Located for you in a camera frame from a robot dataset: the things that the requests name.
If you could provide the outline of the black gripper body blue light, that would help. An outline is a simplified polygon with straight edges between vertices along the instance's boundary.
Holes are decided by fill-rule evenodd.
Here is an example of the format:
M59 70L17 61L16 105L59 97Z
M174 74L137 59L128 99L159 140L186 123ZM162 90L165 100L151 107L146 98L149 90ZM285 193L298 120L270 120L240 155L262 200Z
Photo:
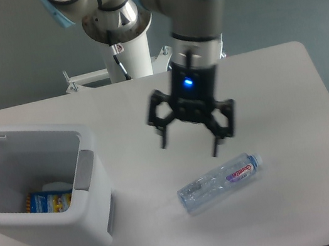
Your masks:
M215 76L217 66L185 67L171 64L169 106L183 122L206 124L215 109Z

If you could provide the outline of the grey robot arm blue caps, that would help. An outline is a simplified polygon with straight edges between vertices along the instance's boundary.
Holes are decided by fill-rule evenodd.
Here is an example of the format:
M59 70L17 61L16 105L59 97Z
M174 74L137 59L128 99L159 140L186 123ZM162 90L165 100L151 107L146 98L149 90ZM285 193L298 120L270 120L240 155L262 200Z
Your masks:
M40 0L51 17L67 28L81 24L102 52L111 82L153 74L147 30L152 14L171 20L173 46L165 67L170 93L153 91L147 123L162 138L175 119L203 124L215 144L235 131L235 102L214 98L217 62L222 56L225 0Z

